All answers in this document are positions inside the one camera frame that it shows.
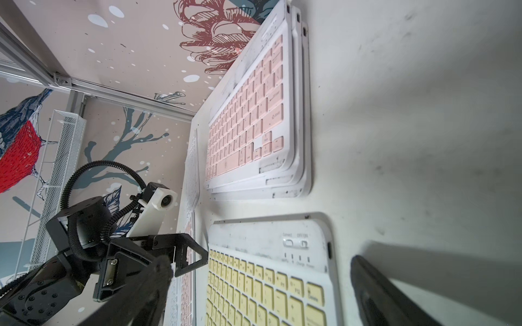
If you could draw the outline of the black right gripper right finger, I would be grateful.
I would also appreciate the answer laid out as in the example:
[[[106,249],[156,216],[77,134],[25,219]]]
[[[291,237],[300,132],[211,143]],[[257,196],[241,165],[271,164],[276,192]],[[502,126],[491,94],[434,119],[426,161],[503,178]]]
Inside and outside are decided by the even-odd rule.
[[[352,258],[350,277],[363,325],[440,324],[361,255]]]

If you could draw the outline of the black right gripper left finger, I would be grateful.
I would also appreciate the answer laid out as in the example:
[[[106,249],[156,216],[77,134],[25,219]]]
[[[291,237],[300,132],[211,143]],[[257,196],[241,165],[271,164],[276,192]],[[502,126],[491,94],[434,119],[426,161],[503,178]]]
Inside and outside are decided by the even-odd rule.
[[[169,258],[160,256],[80,324],[159,325],[172,278]]]

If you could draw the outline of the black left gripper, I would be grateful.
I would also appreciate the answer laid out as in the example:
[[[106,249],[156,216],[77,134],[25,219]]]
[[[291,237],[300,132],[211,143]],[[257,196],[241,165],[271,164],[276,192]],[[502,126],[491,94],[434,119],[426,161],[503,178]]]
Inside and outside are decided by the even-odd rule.
[[[181,277],[207,265],[209,253],[186,233],[112,239],[100,265],[93,300],[109,300],[160,256],[169,258],[174,276]]]

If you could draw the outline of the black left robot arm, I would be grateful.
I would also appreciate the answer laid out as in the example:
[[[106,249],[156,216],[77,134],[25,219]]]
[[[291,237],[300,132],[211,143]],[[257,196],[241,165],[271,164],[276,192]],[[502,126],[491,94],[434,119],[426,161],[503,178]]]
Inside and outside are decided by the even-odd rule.
[[[60,252],[1,290],[1,324],[45,324],[98,274],[102,305],[85,325],[158,325],[172,279],[204,266],[208,252],[186,233],[112,238],[133,208],[111,213],[100,196],[64,206],[47,224]]]

